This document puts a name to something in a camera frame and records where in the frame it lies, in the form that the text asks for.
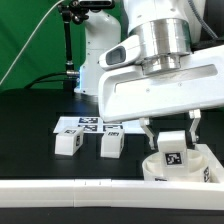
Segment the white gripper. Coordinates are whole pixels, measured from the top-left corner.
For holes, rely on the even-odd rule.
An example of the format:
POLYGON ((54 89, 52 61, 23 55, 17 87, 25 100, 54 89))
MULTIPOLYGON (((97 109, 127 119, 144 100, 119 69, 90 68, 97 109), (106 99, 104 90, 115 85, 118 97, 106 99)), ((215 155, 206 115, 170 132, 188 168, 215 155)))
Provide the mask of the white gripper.
POLYGON ((180 60, 175 71, 145 76, 132 65, 103 74, 99 81, 99 114, 106 122, 139 119, 139 124, 155 149, 150 119, 189 111, 192 144, 201 110, 224 106, 224 45, 197 51, 180 60))

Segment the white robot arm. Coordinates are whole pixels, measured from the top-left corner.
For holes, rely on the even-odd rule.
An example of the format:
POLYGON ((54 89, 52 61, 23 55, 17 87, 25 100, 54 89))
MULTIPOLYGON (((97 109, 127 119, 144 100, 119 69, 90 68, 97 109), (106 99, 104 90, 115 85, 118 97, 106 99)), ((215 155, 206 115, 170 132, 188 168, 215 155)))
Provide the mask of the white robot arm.
POLYGON ((123 3, 128 38, 80 68, 79 90, 98 98, 103 121, 138 119, 152 137, 149 118, 224 105, 224 46, 191 50, 193 0, 123 3))

